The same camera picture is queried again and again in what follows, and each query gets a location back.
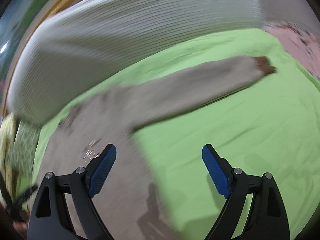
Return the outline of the beige knit sweater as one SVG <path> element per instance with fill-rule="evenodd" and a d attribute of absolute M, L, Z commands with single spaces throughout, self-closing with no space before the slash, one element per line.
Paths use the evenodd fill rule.
<path fill-rule="evenodd" d="M 40 183 L 50 171 L 64 175 L 86 166 L 113 144 L 116 161 L 93 198 L 111 235 L 115 239 L 178 239 L 133 132 L 238 92 L 275 71 L 264 56 L 236 56 L 94 95 L 60 122 L 49 139 L 36 181 Z"/>

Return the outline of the gold framed landscape painting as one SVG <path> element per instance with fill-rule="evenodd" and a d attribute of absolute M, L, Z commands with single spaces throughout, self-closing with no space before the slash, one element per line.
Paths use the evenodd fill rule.
<path fill-rule="evenodd" d="M 20 54 L 47 18 L 82 0 L 4 0 L 1 3 L 1 115 L 7 114 L 8 90 Z"/>

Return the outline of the green checkered pillow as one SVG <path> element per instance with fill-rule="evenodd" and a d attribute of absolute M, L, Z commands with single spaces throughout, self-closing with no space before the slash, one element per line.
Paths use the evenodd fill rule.
<path fill-rule="evenodd" d="M 22 176 L 33 174 L 34 158 L 40 129 L 26 121 L 20 121 L 12 149 L 8 155 L 11 168 Z"/>

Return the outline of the pink patterned blanket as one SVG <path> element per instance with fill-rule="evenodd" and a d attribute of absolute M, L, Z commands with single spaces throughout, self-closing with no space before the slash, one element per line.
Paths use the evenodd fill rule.
<path fill-rule="evenodd" d="M 263 30 L 276 37 L 285 51 L 319 81 L 319 43 L 312 33 L 288 21 L 265 23 Z"/>

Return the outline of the striped white duvet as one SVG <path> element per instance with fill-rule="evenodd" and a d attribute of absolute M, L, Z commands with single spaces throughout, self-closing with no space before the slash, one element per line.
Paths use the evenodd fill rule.
<path fill-rule="evenodd" d="M 122 69 L 178 43 L 260 28 L 260 0 L 83 0 L 48 18 L 21 53 L 7 106 L 42 125 Z"/>

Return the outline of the yellow floral quilt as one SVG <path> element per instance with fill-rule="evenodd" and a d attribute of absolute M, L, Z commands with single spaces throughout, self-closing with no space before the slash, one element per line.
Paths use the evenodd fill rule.
<path fill-rule="evenodd" d="M 14 145 L 17 132 L 17 120 L 10 113 L 4 117 L 1 123 L 1 173 L 5 186 L 10 197 L 14 197 L 16 193 L 16 172 L 12 169 L 8 162 L 9 153 Z"/>

